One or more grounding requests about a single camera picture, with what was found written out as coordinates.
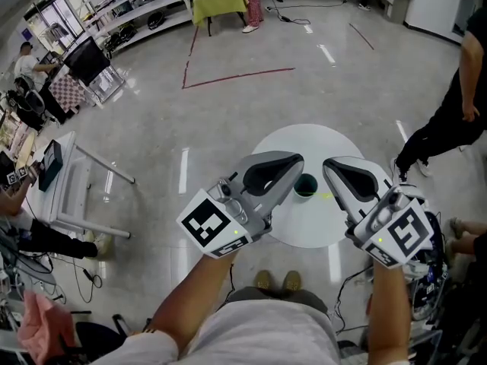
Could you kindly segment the teal cup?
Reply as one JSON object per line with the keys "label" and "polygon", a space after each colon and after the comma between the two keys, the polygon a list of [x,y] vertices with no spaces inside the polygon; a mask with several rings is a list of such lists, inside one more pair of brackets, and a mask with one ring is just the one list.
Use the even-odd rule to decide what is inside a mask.
{"label": "teal cup", "polygon": [[[316,178],[309,173],[302,173],[298,178],[298,180],[296,181],[296,183],[294,184],[293,192],[295,191],[317,192],[317,189],[318,189],[318,182]],[[295,196],[296,196],[296,201],[299,204],[305,203],[311,199],[311,198],[309,199],[300,198],[296,194]]]}

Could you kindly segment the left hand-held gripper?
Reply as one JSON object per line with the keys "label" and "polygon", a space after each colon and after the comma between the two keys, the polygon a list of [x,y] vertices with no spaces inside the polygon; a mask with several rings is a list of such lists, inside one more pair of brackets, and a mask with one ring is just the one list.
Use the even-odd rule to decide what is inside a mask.
{"label": "left hand-held gripper", "polygon": [[266,151],[240,160],[228,178],[200,189],[177,218],[203,254],[220,259],[271,230],[270,213],[304,169],[301,154]]}

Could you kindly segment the checked cloth table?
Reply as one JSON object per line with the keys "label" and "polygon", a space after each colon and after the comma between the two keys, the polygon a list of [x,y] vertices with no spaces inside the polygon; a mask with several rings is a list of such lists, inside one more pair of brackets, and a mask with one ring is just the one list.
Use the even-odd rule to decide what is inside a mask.
{"label": "checked cloth table", "polygon": [[86,100],[84,88],[71,75],[57,78],[49,85],[49,91],[65,113],[77,114]]}

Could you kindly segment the black monitor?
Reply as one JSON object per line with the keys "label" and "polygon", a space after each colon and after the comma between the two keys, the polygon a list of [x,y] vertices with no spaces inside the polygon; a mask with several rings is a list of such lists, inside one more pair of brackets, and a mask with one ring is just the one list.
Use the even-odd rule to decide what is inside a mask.
{"label": "black monitor", "polygon": [[63,59],[63,63],[85,86],[89,86],[104,69],[110,66],[110,60],[92,36],[76,46]]}

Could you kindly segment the person's left forearm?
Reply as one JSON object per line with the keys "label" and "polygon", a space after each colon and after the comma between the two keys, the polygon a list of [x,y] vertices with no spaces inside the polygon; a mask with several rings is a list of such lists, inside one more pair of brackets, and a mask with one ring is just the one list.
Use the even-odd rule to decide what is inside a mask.
{"label": "person's left forearm", "polygon": [[169,336],[178,354],[212,310],[236,255],[231,252],[219,259],[204,255],[158,307],[149,327]]}

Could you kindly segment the round white table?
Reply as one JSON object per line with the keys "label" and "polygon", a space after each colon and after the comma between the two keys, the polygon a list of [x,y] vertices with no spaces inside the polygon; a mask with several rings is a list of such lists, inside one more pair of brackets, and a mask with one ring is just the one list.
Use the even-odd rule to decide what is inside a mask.
{"label": "round white table", "polygon": [[253,150],[288,151],[304,158],[304,173],[317,181],[311,197],[290,191],[284,202],[272,211],[271,236],[289,246],[316,249],[330,246],[345,238],[346,213],[342,211],[322,172],[323,162],[330,157],[362,158],[356,145],[343,134],[322,125],[297,124],[276,130]]}

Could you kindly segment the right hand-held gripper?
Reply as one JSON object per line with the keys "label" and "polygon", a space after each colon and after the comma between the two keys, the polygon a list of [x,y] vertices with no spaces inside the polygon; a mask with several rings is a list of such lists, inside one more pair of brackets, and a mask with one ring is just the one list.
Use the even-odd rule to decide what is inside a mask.
{"label": "right hand-held gripper", "polygon": [[331,157],[323,162],[323,177],[353,223],[345,236],[385,268],[407,264],[434,235],[419,199],[402,186],[391,187],[391,178],[378,164]]}

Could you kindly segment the white shelving unit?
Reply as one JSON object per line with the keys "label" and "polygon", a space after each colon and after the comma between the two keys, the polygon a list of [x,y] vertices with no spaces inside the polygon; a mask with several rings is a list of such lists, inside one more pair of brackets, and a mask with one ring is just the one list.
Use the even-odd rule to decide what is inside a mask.
{"label": "white shelving unit", "polygon": [[193,16],[190,0],[81,0],[75,13],[109,57]]}

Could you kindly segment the yellow-green cloth table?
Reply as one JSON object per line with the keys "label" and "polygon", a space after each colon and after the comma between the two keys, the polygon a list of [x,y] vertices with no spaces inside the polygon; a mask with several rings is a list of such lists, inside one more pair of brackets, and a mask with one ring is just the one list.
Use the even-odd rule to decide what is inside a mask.
{"label": "yellow-green cloth table", "polygon": [[223,14],[235,13],[247,25],[244,14],[247,12],[248,0],[193,0],[193,23],[202,27],[206,25],[211,36],[212,18]]}

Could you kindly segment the person's white shirt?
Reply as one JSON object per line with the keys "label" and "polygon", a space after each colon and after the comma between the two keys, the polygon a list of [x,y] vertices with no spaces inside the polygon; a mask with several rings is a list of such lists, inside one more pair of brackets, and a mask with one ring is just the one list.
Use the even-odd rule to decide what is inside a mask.
{"label": "person's white shirt", "polygon": [[244,300],[206,319],[185,354],[168,334],[143,332],[92,365],[339,364],[325,313],[283,300]]}

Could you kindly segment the pink cloth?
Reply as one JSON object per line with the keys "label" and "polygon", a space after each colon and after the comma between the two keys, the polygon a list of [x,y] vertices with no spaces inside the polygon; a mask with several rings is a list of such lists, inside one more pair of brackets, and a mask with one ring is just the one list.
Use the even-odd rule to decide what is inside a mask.
{"label": "pink cloth", "polygon": [[74,347],[75,327],[72,314],[42,294],[31,290],[24,292],[24,317],[17,337],[36,365],[64,354],[59,340]]}

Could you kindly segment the person's tan shoe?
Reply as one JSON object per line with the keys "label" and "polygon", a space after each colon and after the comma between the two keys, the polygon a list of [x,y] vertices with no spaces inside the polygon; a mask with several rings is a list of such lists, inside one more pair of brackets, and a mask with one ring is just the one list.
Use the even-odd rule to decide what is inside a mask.
{"label": "person's tan shoe", "polygon": [[268,270],[259,271],[254,278],[254,287],[264,293],[272,293],[275,290],[273,277]]}
{"label": "person's tan shoe", "polygon": [[282,282],[283,292],[296,292],[302,288],[301,275],[298,271],[289,271]]}

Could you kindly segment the person's left tan shoe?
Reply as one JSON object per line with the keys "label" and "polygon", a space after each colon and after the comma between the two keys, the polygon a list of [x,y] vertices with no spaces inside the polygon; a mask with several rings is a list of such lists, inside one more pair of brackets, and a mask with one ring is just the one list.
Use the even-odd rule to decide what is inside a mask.
{"label": "person's left tan shoe", "polygon": [[264,293],[272,293],[275,290],[273,277],[268,270],[259,271],[254,278],[254,287]]}

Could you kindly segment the person's olive trousers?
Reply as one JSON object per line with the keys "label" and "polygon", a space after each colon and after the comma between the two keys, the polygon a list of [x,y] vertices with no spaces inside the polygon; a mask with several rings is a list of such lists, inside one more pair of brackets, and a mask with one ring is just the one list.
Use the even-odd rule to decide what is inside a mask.
{"label": "person's olive trousers", "polygon": [[230,294],[223,305],[244,300],[283,300],[310,306],[325,314],[328,313],[326,304],[317,295],[304,289],[275,291],[258,287],[244,287]]}

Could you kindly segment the white desk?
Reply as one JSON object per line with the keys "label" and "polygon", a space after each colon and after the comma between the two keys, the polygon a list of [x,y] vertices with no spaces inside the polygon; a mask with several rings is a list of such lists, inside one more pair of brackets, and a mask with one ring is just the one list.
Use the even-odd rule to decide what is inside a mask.
{"label": "white desk", "polygon": [[112,176],[117,175],[133,184],[135,178],[119,169],[81,143],[75,132],[56,139],[61,146],[63,165],[49,188],[42,192],[38,186],[30,188],[23,206],[30,213],[50,226],[64,230],[92,230],[122,238],[130,238],[130,232],[96,224],[84,219],[85,204],[90,187],[93,163],[97,163]]}

